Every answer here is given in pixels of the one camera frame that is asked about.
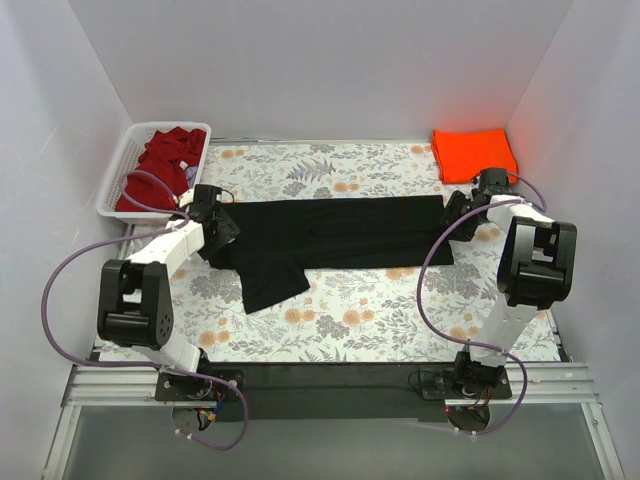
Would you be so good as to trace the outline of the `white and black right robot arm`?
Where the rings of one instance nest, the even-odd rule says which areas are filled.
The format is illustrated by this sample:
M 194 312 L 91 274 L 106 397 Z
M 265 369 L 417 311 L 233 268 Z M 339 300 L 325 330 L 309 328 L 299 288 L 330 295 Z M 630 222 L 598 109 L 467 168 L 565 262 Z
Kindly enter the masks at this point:
M 447 238 L 469 242 L 477 228 L 492 223 L 506 234 L 499 261 L 494 307 L 471 346 L 456 355 L 454 389 L 475 397 L 502 383 L 506 354 L 540 311 L 570 293 L 577 227 L 555 221 L 510 187 L 504 168 L 481 170 L 469 194 L 454 192 L 445 206 Z

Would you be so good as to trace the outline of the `black t-shirt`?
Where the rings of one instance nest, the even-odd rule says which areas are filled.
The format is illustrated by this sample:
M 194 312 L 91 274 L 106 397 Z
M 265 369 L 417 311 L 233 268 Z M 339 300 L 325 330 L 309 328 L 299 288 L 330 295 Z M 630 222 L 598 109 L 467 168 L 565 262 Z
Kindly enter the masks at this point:
M 422 265 L 443 232 L 439 195 L 227 204 L 239 233 L 202 258 L 240 277 L 244 310 L 272 307 L 310 288 L 310 269 Z

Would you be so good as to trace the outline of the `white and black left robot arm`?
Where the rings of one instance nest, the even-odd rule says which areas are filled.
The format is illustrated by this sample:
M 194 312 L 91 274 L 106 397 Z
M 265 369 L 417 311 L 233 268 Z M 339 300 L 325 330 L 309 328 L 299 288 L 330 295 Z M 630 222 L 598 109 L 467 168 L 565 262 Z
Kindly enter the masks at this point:
M 106 262 L 101 271 L 99 338 L 179 372 L 178 387 L 193 400 L 211 392 L 213 377 L 202 368 L 204 351 L 174 328 L 170 279 L 193 255 L 214 253 L 239 234 L 222 197 L 220 187 L 196 185 L 180 197 L 179 211 L 163 233 L 125 259 Z

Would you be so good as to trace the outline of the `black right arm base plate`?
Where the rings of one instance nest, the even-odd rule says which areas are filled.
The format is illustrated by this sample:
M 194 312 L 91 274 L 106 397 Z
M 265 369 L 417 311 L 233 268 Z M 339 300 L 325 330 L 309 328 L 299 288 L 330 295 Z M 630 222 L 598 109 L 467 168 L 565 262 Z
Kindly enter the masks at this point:
M 509 378 L 502 371 L 496 382 L 486 379 L 463 378 L 454 372 L 453 365 L 436 364 L 417 371 L 415 388 L 424 399 L 460 399 L 476 400 L 487 394 L 492 399 L 507 400 L 512 398 Z

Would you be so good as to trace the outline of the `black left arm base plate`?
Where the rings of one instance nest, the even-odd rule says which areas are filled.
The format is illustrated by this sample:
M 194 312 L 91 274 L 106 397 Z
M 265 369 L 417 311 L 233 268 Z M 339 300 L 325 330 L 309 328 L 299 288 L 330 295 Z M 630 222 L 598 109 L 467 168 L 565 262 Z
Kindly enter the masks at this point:
M 244 372 L 238 369 L 222 369 L 205 372 L 206 379 L 192 375 L 161 372 L 158 376 L 154 399 L 163 402 L 205 401 L 213 402 L 225 397 L 237 401 L 232 389 L 241 390 Z

